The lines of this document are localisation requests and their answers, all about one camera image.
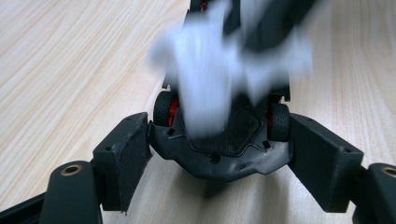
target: wood grain surface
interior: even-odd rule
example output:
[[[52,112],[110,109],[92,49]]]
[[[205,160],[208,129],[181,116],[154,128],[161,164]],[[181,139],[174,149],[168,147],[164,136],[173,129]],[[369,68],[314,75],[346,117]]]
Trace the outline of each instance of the wood grain surface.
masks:
[[[124,117],[151,113],[163,75],[145,65],[188,0],[0,1],[0,210],[46,190]],[[396,3],[325,0],[306,27],[313,75],[290,83],[290,111],[396,164]],[[158,154],[127,213],[105,223],[350,223],[325,214],[288,167],[231,184],[197,179]]]

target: blurred white object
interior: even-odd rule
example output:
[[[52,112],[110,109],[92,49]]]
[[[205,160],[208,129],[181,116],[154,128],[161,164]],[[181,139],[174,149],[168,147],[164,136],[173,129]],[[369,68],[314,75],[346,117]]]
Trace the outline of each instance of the blurred white object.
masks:
[[[242,0],[241,28],[223,38],[223,21],[232,2],[215,1],[208,11],[189,15],[181,29],[171,29],[152,46],[148,62],[164,69],[177,84],[190,136],[222,132],[236,94],[245,93],[256,104],[274,82],[283,81],[276,74],[311,67],[309,41],[298,29],[274,49],[260,54],[242,51],[244,35],[267,2]]]

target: wooden table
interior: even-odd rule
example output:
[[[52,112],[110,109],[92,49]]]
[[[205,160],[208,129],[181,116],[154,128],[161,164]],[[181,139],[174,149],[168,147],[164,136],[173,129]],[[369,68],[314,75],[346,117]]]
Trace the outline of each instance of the wooden table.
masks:
[[[0,3],[0,210],[46,190],[56,167],[89,161],[131,114],[152,111],[163,76],[147,51],[182,21],[189,1]],[[311,77],[290,84],[290,111],[365,152],[363,165],[396,163],[396,3],[324,1],[306,24]],[[158,154],[127,216],[105,223],[348,223],[325,214],[288,167],[231,184],[196,179]]]

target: black tire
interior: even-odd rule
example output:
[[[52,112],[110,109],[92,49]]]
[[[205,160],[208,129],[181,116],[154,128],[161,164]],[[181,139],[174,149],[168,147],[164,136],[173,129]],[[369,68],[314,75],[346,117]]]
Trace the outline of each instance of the black tire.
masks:
[[[270,104],[267,112],[268,139],[288,142],[290,134],[290,112],[287,105]]]
[[[190,12],[201,11],[201,0],[190,1]]]
[[[171,91],[162,91],[155,100],[153,111],[153,122],[155,125],[169,127],[169,115],[172,106],[172,101],[177,97],[177,94]]]

